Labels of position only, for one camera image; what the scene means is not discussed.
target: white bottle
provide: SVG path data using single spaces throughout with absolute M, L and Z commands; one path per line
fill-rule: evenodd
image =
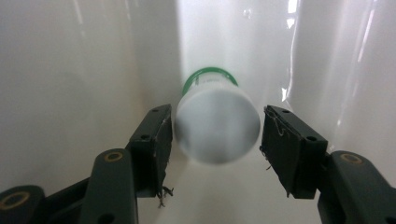
M 234 161 L 257 141 L 260 117 L 228 72 L 207 67 L 192 74 L 177 107 L 175 134 L 189 157 L 205 163 Z

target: white surface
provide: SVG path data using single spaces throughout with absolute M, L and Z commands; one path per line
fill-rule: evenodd
M 172 103 L 205 66 L 235 76 L 263 116 L 292 109 L 330 150 L 370 159 L 396 186 L 396 27 L 392 0 L 1 1 L 0 190 L 47 193 L 124 147 L 144 114 Z M 224 166 L 187 161 L 174 143 L 158 210 L 141 223 L 319 223 L 287 199 L 258 144 Z
M 241 158 L 257 141 L 259 114 L 248 96 L 225 77 L 203 74 L 199 82 L 177 106 L 174 127 L 180 149 L 211 164 Z

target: white backdrop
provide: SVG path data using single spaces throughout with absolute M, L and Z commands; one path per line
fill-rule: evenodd
M 172 104 L 195 70 L 235 76 L 262 117 L 293 110 L 370 159 L 396 186 L 396 2 L 1 1 L 0 191 L 51 194 L 124 147 L 146 112 Z M 166 207 L 138 201 L 141 223 L 319 223 L 315 201 L 286 198 L 258 150 L 222 166 L 174 142 Z

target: green rim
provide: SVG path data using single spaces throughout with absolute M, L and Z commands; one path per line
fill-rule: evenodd
M 235 78 L 227 71 L 225 71 L 224 69 L 221 68 L 217 68 L 217 67 L 206 67 L 206 68 L 202 68 L 196 72 L 194 72 L 189 79 L 187 79 L 186 83 L 184 84 L 183 87 L 183 96 L 187 93 L 187 91 L 189 91 L 192 83 L 194 82 L 194 80 L 196 78 L 198 78 L 198 76 L 205 74 L 205 73 L 209 73 L 209 72 L 215 72 L 215 73 L 220 73 L 223 74 L 225 77 L 227 77 L 235 86 L 238 86 L 238 83 L 236 82 Z

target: white plastic wall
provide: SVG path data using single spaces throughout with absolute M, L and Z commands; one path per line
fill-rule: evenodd
M 395 187 L 396 2 L 0 2 L 0 191 L 51 194 L 124 147 L 146 112 L 171 103 L 195 70 L 235 76 L 262 116 L 294 111 L 371 160 Z M 286 198 L 258 150 L 208 166 L 174 142 L 166 207 L 138 201 L 140 223 L 319 223 L 315 201 Z

